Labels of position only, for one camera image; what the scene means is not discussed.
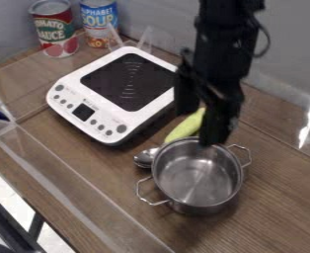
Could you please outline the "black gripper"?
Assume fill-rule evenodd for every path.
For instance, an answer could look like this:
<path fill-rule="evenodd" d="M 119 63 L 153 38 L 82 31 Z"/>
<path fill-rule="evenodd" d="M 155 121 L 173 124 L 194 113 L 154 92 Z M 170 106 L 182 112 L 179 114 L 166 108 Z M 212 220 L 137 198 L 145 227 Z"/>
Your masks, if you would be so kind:
<path fill-rule="evenodd" d="M 195 112 L 199 99 L 205 104 L 198 143 L 208 147 L 226 142 L 238 123 L 245 99 L 240 82 L 257 57 L 258 23 L 253 16 L 232 22 L 198 16 L 194 28 L 193 54 L 189 48 L 179 51 L 173 103 L 178 116 Z"/>

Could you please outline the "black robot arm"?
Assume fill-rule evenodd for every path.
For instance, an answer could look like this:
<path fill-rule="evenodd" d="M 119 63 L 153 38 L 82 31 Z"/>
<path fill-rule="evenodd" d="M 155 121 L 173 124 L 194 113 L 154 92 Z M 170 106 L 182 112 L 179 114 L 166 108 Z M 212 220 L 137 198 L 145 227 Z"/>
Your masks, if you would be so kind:
<path fill-rule="evenodd" d="M 268 34 L 256 17 L 262 10 L 264 0 L 198 0 L 194 47 L 179 51 L 173 101 L 179 116 L 205 106 L 198 129 L 202 146 L 225 143 L 238 123 L 245 101 L 241 80 L 252 60 L 269 50 L 256 48 L 257 36 Z"/>

